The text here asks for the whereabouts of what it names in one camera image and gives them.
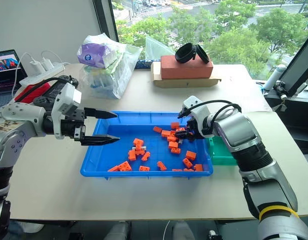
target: window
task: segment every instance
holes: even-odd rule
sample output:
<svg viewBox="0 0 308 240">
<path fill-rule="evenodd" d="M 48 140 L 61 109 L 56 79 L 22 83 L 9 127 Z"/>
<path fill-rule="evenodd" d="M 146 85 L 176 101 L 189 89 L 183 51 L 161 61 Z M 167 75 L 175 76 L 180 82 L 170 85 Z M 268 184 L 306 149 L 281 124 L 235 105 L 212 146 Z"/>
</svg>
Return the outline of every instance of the window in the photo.
<svg viewBox="0 0 308 240">
<path fill-rule="evenodd" d="M 111 6 L 121 43 L 145 49 L 150 36 L 174 51 L 200 44 L 215 64 L 244 64 L 257 80 L 288 65 L 308 37 L 308 0 L 111 0 Z"/>
</svg>

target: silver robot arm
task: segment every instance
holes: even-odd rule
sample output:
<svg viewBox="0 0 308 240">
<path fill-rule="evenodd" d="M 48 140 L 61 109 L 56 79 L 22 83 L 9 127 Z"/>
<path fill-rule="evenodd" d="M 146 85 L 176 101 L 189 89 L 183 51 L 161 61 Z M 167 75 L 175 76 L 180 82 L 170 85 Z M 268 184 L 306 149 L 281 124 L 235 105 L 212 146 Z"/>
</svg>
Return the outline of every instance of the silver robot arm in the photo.
<svg viewBox="0 0 308 240">
<path fill-rule="evenodd" d="M 56 96 L 52 106 L 44 107 L 13 102 L 0 108 L 0 239 L 6 233 L 10 221 L 11 203 L 6 200 L 10 189 L 13 166 L 26 142 L 33 137 L 55 135 L 78 141 L 81 145 L 105 145 L 116 142 L 118 137 L 110 135 L 85 136 L 84 120 L 90 116 L 97 119 L 117 117 L 116 114 L 93 108 L 78 109 L 81 93 L 66 83 Z"/>
<path fill-rule="evenodd" d="M 239 167 L 248 209 L 260 221 L 259 240 L 308 240 L 308 227 L 296 213 L 298 201 L 292 187 L 266 151 L 253 123 L 240 111 L 237 104 L 230 103 L 211 114 L 204 102 L 190 96 L 178 117 L 192 118 L 186 131 L 176 135 L 190 140 L 222 138 Z"/>
</svg>

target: cardboard box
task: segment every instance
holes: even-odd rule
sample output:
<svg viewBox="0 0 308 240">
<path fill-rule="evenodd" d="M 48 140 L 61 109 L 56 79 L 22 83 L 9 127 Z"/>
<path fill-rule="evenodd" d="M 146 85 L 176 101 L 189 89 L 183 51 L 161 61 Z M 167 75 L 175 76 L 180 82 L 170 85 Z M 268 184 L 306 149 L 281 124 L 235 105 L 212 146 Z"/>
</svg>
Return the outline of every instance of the cardboard box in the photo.
<svg viewBox="0 0 308 240">
<path fill-rule="evenodd" d="M 159 88 L 206 88 L 216 85 L 222 79 L 217 76 L 210 78 L 178 78 L 162 79 L 161 62 L 154 61 L 150 66 L 151 80 Z"/>
<path fill-rule="evenodd" d="M 162 56 L 160 61 L 162 79 L 199 79 L 212 75 L 213 63 L 205 64 L 198 55 L 185 63 L 177 62 L 174 55 Z"/>
</svg>

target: white table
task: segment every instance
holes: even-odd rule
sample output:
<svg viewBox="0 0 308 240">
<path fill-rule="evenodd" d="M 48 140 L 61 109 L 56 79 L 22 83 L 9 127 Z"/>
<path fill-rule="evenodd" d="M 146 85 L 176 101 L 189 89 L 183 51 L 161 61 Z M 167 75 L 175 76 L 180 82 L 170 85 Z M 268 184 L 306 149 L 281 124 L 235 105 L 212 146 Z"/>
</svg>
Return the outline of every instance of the white table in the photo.
<svg viewBox="0 0 308 240">
<path fill-rule="evenodd" d="M 79 77 L 80 64 L 66 66 Z M 243 106 L 308 215 L 308 163 L 275 112 L 269 109 L 243 65 L 215 66 L 224 77 L 211 88 L 162 89 L 148 70 L 136 70 L 121 100 L 88 98 L 83 106 L 117 111 L 178 112 L 184 99 L 232 100 Z M 215 111 L 219 106 L 212 104 Z M 96 119 L 85 121 L 91 135 Z M 215 166 L 210 177 L 90 178 L 80 174 L 87 146 L 48 135 L 32 138 L 13 169 L 8 200 L 11 218 L 28 220 L 153 220 L 252 218 L 237 166 Z"/>
</svg>

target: blue plastic tray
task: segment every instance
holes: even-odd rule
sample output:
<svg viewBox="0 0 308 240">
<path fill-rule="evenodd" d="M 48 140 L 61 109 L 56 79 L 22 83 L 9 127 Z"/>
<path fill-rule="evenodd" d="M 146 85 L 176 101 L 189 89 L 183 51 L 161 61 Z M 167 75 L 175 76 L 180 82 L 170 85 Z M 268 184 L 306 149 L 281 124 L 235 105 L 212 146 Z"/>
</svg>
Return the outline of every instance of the blue plastic tray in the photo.
<svg viewBox="0 0 308 240">
<path fill-rule="evenodd" d="M 173 112 L 115 112 L 118 117 L 111 119 L 99 119 L 93 135 L 109 134 L 120 137 L 120 140 L 104 146 L 89 146 L 85 155 L 80 173 L 85 177 L 206 177 L 213 173 L 211 158 L 208 154 L 208 146 L 204 139 L 193 142 L 187 139 L 180 144 L 181 153 L 171 153 L 166 137 L 153 131 L 154 126 L 164 130 L 171 129 L 171 123 L 179 121 L 185 126 L 188 118 L 177 119 L 177 113 Z M 142 161 L 142 156 L 137 156 L 136 161 L 128 161 L 128 151 L 133 147 L 135 138 L 144 140 L 146 151 L 150 152 L 147 161 Z M 182 160 L 186 151 L 196 153 L 194 164 L 202 164 L 203 171 L 172 171 L 172 169 L 184 169 Z M 133 171 L 112 171 L 112 167 L 128 161 Z M 162 161 L 167 167 L 166 171 L 160 171 L 157 162 Z M 150 167 L 150 171 L 139 171 L 140 165 Z"/>
</svg>

